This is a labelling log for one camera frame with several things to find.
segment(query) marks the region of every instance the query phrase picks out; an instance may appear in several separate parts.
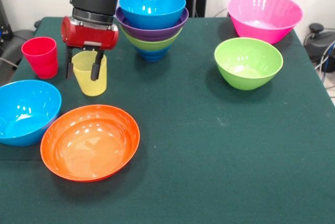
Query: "green bowl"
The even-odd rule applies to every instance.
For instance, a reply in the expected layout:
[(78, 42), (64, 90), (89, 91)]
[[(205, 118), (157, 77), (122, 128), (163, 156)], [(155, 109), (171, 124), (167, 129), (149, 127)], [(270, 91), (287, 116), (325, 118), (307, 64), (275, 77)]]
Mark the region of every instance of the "green bowl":
[(233, 38), (216, 48), (215, 61), (234, 88), (249, 91), (270, 81), (283, 67), (283, 56), (271, 44), (252, 38)]
[(158, 50), (162, 50), (162, 49), (165, 49), (165, 48), (169, 47), (174, 42), (174, 40), (177, 39), (177, 37), (179, 36), (179, 34), (182, 31), (182, 29), (183, 28), (181, 28), (178, 31), (178, 33), (175, 34), (173, 37), (170, 37), (170, 38), (168, 38), (166, 40), (149, 42), (149, 41), (139, 40), (139, 39), (136, 39), (136, 38), (128, 35), (125, 32), (125, 30), (121, 27), (121, 30), (126, 35), (126, 37), (131, 42), (132, 45), (134, 45), (136, 48), (138, 48), (140, 50), (150, 50), (150, 51), (158, 51)]

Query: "dark green table cover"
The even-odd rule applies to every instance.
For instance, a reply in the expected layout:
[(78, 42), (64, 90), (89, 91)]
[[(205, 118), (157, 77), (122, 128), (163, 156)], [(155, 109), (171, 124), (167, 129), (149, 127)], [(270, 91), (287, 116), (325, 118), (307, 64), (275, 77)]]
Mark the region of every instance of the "dark green table cover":
[[(133, 115), (132, 161), (98, 183), (74, 183), (44, 166), (39, 145), (0, 145), (0, 223), (335, 223), (334, 106), (296, 34), (275, 46), (284, 67), (239, 91), (220, 76), (214, 49), (236, 37), (228, 18), (190, 19), (168, 54), (142, 60), (120, 33), (108, 89), (86, 97), (64, 79), (61, 18), (36, 36), (58, 42), (61, 113), (110, 104)], [(36, 79), (26, 60), (15, 80)]]

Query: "plastic bowl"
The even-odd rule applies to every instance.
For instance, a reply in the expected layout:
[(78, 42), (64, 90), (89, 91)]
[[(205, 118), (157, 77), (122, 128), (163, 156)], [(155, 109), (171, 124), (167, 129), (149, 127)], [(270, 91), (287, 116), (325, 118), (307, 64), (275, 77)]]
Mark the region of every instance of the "plastic bowl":
[(245, 91), (266, 84), (283, 66), (283, 57), (275, 47), (252, 38), (224, 41), (214, 55), (224, 79), (234, 88)]
[(228, 4), (235, 30), (274, 44), (285, 37), (302, 19), (302, 9), (291, 0), (231, 0)]
[(46, 167), (64, 179), (93, 182), (122, 169), (135, 154), (140, 131), (125, 111), (108, 105), (76, 108), (58, 118), (41, 142)]
[(4, 85), (0, 98), (0, 143), (18, 147), (41, 141), (62, 104), (57, 88), (38, 80)]
[(121, 27), (121, 30), (124, 32), (125, 36), (130, 41), (130, 43), (135, 46), (135, 48), (138, 48), (140, 50), (150, 50), (150, 51), (158, 51), (158, 50), (162, 50), (162, 49), (165, 49), (165, 48), (171, 46), (171, 44), (174, 42), (174, 40), (176, 40), (177, 37), (179, 36), (182, 29), (183, 28), (181, 28), (177, 32), (177, 34), (175, 34), (173, 37), (170, 37), (169, 39), (166, 39), (166, 40), (163, 40), (163, 41), (149, 42), (149, 41), (139, 40), (139, 39), (136, 39), (136, 38), (128, 35), (124, 31), (124, 29)]
[(166, 29), (175, 26), (186, 0), (120, 0), (130, 24), (139, 29)]
[(128, 35), (144, 41), (162, 41), (166, 40), (175, 34), (184, 26), (188, 20), (188, 10), (184, 8), (181, 17), (179, 18), (177, 24), (174, 27), (168, 29), (137, 29), (130, 25), (130, 22), (125, 18), (122, 9), (119, 7), (116, 10), (116, 18), (120, 22), (121, 26), (127, 32)]
[(165, 48), (165, 49), (162, 49), (162, 50), (155, 50), (155, 51), (152, 51), (152, 50), (141, 50), (141, 49), (138, 49), (135, 47), (135, 49), (137, 50), (137, 52), (140, 54), (140, 56), (148, 61), (148, 62), (157, 62), (159, 60), (161, 60), (165, 54), (167, 53), (167, 51), (169, 50), (171, 46)]

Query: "blue bowl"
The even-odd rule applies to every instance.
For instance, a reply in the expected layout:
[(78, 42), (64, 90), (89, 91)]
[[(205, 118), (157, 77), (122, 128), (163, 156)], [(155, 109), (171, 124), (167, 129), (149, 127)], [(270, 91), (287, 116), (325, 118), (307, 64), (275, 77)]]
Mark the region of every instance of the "blue bowl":
[(144, 60), (146, 60), (148, 62), (157, 62), (157, 61), (161, 60), (165, 56), (166, 52), (169, 50), (170, 47), (171, 47), (171, 45), (168, 46), (165, 49), (156, 50), (156, 51), (141, 50), (141, 49), (136, 48), (136, 47), (135, 47), (135, 49), (137, 50), (137, 52), (140, 54), (140, 56)]
[(4, 85), (0, 98), (0, 143), (17, 147), (41, 141), (62, 104), (57, 88), (38, 80)]
[(120, 8), (138, 29), (167, 29), (176, 25), (186, 0), (120, 0)]

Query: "cup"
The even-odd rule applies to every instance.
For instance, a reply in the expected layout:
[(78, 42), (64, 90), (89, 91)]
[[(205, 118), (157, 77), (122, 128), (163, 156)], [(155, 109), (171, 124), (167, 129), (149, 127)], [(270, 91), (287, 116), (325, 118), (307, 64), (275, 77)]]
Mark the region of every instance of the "cup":
[(107, 88), (107, 58), (104, 55), (99, 78), (91, 80), (92, 65), (95, 62), (96, 51), (82, 51), (72, 58), (73, 73), (82, 92), (87, 96), (101, 95)]
[(58, 72), (57, 43), (50, 37), (35, 37), (26, 41), (21, 51), (40, 79), (50, 79)]

